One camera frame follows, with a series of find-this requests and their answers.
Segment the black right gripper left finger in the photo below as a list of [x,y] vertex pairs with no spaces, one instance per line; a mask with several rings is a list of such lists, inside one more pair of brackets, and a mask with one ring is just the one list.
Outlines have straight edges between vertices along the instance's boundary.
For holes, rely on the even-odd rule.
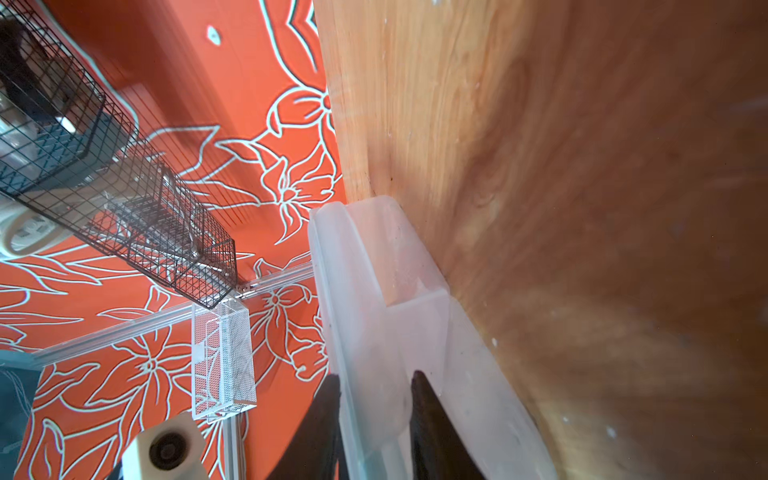
[[347,479],[341,434],[341,387],[328,375],[268,479]]

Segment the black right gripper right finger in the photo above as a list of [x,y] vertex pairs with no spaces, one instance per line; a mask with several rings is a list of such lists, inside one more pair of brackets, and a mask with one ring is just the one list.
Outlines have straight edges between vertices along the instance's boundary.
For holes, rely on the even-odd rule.
[[410,445],[414,479],[484,479],[429,379],[416,370],[411,380]]

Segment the clear lunch box lid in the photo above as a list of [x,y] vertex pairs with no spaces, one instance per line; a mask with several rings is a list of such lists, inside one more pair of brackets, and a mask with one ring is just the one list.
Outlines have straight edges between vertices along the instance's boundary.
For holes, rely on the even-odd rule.
[[416,372],[485,478],[556,477],[529,413],[393,198],[315,209],[308,238],[352,478],[413,477]]

